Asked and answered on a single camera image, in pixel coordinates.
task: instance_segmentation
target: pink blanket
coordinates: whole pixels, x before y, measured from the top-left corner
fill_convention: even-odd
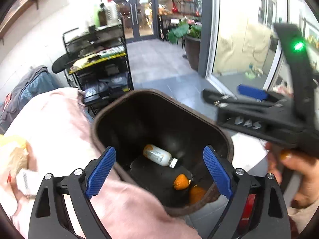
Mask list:
[[[33,98],[11,124],[5,136],[19,135],[31,145],[29,169],[40,177],[70,175],[100,156],[90,141],[89,123],[84,115],[83,94],[76,88],[61,88]],[[7,184],[0,170],[0,202],[20,233],[28,238],[34,199]],[[76,234],[85,237],[65,195]],[[142,188],[120,181],[114,170],[91,203],[114,239],[200,238],[181,219],[170,217],[159,200]]]

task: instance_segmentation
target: orange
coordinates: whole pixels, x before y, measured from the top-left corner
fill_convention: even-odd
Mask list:
[[[195,204],[197,201],[200,201],[204,197],[205,193],[206,191],[197,185],[192,187],[189,190],[189,204],[192,205]]]
[[[186,189],[190,185],[190,180],[185,176],[185,174],[180,174],[174,181],[174,189],[181,191]]]

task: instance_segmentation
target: fingernail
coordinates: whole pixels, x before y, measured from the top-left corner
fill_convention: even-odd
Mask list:
[[[281,153],[280,153],[280,159],[282,161],[284,160],[287,160],[291,157],[291,153],[290,153],[290,150],[282,150]]]

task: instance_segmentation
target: trash can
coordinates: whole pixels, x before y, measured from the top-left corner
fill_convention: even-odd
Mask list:
[[[216,123],[157,90],[135,90],[101,110],[92,125],[92,140],[101,151],[116,150],[115,170],[122,180],[154,194],[171,216],[191,214],[220,196],[203,161],[203,149],[211,145],[230,162],[233,144]],[[153,144],[178,159],[175,168],[160,166],[142,155]],[[179,174],[191,180],[190,187],[176,191]],[[203,188],[201,200],[190,204],[192,186]]]

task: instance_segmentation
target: blue gripper pad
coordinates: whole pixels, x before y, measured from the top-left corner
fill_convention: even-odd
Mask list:
[[[85,192],[87,198],[91,199],[92,196],[99,193],[106,177],[115,163],[115,159],[116,151],[111,147],[87,179],[87,191]]]
[[[203,151],[203,159],[211,176],[213,177],[220,194],[230,199],[232,190],[230,187],[230,178],[224,170],[221,163],[218,161],[212,150],[207,146]]]
[[[268,97],[268,93],[266,91],[243,84],[237,86],[237,91],[242,95],[246,95],[258,100],[265,100]]]

